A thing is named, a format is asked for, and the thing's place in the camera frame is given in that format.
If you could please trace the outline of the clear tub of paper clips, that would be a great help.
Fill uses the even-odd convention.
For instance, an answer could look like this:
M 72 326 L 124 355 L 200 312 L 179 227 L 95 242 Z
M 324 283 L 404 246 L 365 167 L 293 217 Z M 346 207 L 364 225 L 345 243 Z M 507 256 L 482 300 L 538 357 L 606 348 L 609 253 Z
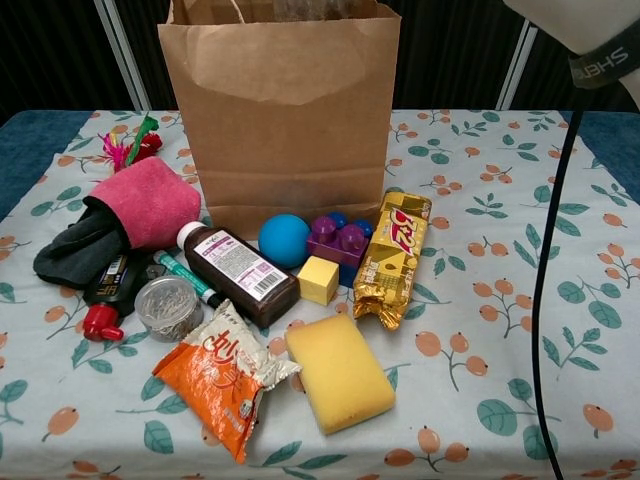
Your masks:
M 178 276 L 161 276 L 144 285 L 134 310 L 150 336 L 162 342 L 182 340 L 204 317 L 195 289 Z

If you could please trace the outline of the white screen frame post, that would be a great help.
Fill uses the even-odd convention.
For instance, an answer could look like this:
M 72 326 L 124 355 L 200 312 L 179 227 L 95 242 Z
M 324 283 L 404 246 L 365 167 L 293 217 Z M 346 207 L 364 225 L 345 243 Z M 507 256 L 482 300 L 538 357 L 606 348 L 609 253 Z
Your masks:
M 152 105 L 115 1 L 93 2 L 133 106 L 138 111 L 151 110 Z
M 496 102 L 496 110 L 510 110 L 528 63 L 539 29 L 524 20 L 515 50 L 502 83 Z

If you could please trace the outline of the black pleated curtain panel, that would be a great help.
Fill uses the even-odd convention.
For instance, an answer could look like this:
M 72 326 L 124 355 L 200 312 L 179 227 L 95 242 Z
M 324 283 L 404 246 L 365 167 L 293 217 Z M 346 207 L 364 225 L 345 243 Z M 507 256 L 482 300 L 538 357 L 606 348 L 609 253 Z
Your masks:
M 152 109 L 176 110 L 158 34 L 158 25 L 168 18 L 170 0 L 114 1 Z
M 380 0 L 401 16 L 393 107 L 492 109 L 524 19 L 502 0 Z
M 568 50 L 539 30 L 511 108 L 572 111 L 582 101 L 585 101 L 589 111 L 640 113 L 635 101 L 620 83 L 596 90 L 577 88 L 571 78 Z
M 131 110 L 93 0 L 0 0 L 0 126 L 26 110 Z

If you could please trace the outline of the floral print tablecloth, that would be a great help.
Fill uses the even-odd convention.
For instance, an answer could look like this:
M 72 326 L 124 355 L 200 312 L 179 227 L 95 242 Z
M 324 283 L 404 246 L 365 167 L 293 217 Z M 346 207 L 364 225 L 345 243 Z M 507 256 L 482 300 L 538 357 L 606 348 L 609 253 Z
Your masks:
M 0 217 L 0 480 L 549 480 L 531 372 L 531 298 L 567 123 L 550 109 L 398 111 L 389 190 L 429 197 L 401 327 L 358 325 L 396 394 L 326 436 L 297 379 L 267 392 L 237 464 L 151 372 L 169 351 L 141 322 L 81 333 L 79 292 L 37 252 L 111 167 L 100 138 L 140 116 L 98 111 Z M 543 421 L 566 480 L 640 480 L 640 204 L 577 141 L 540 314 Z

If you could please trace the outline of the brown syrup bottle white cap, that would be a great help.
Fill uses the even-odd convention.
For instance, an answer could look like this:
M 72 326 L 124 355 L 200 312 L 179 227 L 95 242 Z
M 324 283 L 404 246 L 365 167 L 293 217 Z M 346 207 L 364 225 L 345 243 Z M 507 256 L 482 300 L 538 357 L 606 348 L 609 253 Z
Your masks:
M 259 328 L 267 328 L 300 299 L 300 284 L 231 231 L 194 221 L 177 234 L 194 274 L 229 299 Z

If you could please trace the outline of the black bottle red cap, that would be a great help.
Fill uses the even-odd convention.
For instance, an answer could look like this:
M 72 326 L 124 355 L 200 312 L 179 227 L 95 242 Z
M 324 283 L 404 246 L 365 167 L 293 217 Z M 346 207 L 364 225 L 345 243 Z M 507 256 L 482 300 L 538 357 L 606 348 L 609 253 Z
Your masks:
M 91 341 L 120 341 L 122 320 L 134 310 L 135 297 L 149 281 L 147 268 L 151 255 L 118 255 L 85 289 L 88 311 L 82 322 L 83 335 Z

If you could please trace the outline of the blue toy brick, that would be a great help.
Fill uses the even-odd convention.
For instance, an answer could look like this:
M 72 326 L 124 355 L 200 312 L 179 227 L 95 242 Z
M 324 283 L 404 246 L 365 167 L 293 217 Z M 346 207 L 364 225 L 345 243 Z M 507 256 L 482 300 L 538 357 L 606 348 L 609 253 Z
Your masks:
M 349 224 L 347 217 L 341 212 L 330 212 L 328 216 L 334 220 L 338 229 L 342 229 Z M 358 226 L 362 230 L 364 237 L 367 240 L 371 239 L 373 235 L 373 226 L 370 222 L 365 219 L 357 219 L 353 222 L 353 225 Z M 339 283 L 344 287 L 351 288 L 356 274 L 356 267 L 341 265 L 339 269 Z

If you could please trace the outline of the colourful feather shuttlecock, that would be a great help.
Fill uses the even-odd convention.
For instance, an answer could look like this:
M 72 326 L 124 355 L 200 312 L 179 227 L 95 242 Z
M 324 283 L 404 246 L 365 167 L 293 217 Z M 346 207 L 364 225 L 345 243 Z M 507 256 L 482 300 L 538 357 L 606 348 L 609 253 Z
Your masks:
M 158 121 L 146 114 L 130 144 L 125 145 L 115 133 L 99 136 L 103 152 L 113 164 L 114 172 L 118 173 L 136 162 L 156 155 L 163 145 L 161 137 L 156 133 L 158 129 Z

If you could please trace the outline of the gold wafer packet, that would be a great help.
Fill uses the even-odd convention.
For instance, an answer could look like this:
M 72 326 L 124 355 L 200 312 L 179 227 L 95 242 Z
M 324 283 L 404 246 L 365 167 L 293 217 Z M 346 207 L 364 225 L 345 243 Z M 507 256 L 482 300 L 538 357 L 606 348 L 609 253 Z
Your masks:
M 431 200 L 423 196 L 385 194 L 353 283 L 356 318 L 374 314 L 387 330 L 399 328 L 411 300 L 431 208 Z

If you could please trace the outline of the pink towel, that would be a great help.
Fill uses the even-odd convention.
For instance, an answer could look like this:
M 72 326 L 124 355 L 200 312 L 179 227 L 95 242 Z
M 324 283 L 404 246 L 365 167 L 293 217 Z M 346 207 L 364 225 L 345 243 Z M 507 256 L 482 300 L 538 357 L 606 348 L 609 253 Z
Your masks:
M 179 230 L 199 219 L 201 194 L 152 156 L 99 183 L 84 203 L 108 215 L 125 248 L 159 250 L 175 246 Z

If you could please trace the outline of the brown paper bag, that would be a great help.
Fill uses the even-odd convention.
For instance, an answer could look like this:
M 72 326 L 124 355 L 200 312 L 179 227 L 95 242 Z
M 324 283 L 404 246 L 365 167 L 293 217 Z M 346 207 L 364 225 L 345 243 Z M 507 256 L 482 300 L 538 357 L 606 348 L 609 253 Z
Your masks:
M 171 0 L 158 36 L 215 224 L 253 239 L 281 213 L 376 213 L 400 26 L 377 0 L 299 22 L 273 0 Z

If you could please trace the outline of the blue ball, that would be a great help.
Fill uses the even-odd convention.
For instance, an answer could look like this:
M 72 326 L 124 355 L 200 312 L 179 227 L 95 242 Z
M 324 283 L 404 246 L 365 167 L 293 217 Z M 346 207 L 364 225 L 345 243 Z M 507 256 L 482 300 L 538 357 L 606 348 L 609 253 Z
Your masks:
M 276 215 L 261 227 L 259 249 L 267 259 L 282 268 L 298 268 L 307 258 L 309 233 L 310 228 L 302 218 L 293 214 Z

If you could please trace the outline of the yellow cube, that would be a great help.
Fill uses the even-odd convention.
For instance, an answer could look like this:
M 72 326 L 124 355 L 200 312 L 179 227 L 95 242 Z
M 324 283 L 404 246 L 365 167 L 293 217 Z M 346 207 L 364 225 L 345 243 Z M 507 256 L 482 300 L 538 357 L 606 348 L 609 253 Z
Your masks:
M 303 299 L 327 306 L 338 287 L 339 265 L 330 260 L 310 256 L 297 278 Z

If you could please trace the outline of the purple toy brick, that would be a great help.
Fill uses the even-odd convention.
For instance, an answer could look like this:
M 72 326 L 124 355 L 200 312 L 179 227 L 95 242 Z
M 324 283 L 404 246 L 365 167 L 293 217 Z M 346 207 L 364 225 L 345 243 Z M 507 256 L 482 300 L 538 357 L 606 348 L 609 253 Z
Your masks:
M 313 220 L 306 240 L 309 255 L 352 268 L 359 267 L 368 245 L 369 238 L 360 226 L 354 223 L 339 226 L 329 215 Z

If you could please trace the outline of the green marker pen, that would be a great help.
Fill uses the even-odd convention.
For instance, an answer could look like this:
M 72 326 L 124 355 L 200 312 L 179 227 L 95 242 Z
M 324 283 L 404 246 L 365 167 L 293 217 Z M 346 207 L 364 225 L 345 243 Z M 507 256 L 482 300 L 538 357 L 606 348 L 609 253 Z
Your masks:
M 186 280 L 194 288 L 199 299 L 211 308 L 216 309 L 225 300 L 224 295 L 215 291 L 168 252 L 164 250 L 156 251 L 153 254 L 153 260 L 155 263 L 164 266 L 171 274 Z

